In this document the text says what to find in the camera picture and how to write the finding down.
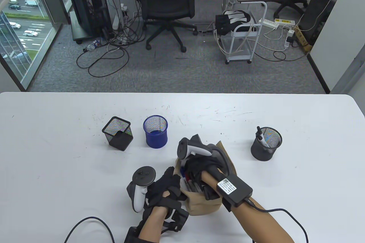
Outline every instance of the black mesh pencil holder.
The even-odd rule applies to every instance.
[[[107,137],[110,146],[124,151],[133,140],[133,135],[130,127],[131,123],[113,117],[103,128],[102,132]]]
[[[278,131],[271,127],[262,127],[263,140],[256,135],[255,140],[251,146],[251,154],[260,161],[270,160],[276,149],[281,145],[283,139]]]

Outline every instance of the brown paper bag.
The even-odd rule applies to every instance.
[[[221,141],[218,142],[216,146],[220,148],[223,151],[223,153],[226,153],[227,158],[231,160],[227,154],[227,151],[224,149]],[[232,166],[234,174],[236,174],[237,172],[236,169],[234,168],[233,163]],[[178,174],[181,177],[180,167],[181,167],[181,160],[177,159],[175,162],[174,174]],[[184,189],[181,189],[181,192],[183,192],[188,197],[185,201],[185,206],[191,216],[208,215],[210,213],[217,211],[222,205],[221,198],[214,200],[206,200],[204,194],[202,193],[189,192]]]

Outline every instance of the white table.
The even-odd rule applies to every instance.
[[[154,150],[142,123],[167,118],[168,143]],[[134,140],[125,152],[108,146],[101,130],[112,116],[131,121]],[[143,165],[157,177],[174,164],[182,137],[221,140],[238,175],[265,208],[285,208],[311,243],[362,242],[365,223],[365,119],[346,95],[2,93],[0,94],[0,242],[63,243],[87,216],[102,218],[124,242],[141,215],[125,190]],[[256,126],[283,136],[272,160],[250,153]],[[273,213],[296,243],[301,229]],[[80,225],[69,243],[110,242],[97,222]],[[161,242],[242,242],[250,238],[224,207],[189,217]]]

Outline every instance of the grass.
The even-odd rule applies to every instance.
[[[48,16],[40,15],[29,15],[29,14],[14,14],[14,13],[8,13],[5,12],[6,17],[12,18],[12,19],[25,19],[25,20],[31,20],[31,21],[44,21],[44,22],[50,22],[50,19]]]
[[[26,49],[26,52],[28,53],[29,57],[31,58],[31,60],[33,61],[35,56],[38,53],[38,50],[30,50],[30,49]]]

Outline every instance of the window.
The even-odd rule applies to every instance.
[[[20,83],[52,29],[44,0],[10,0],[0,12],[0,53]]]

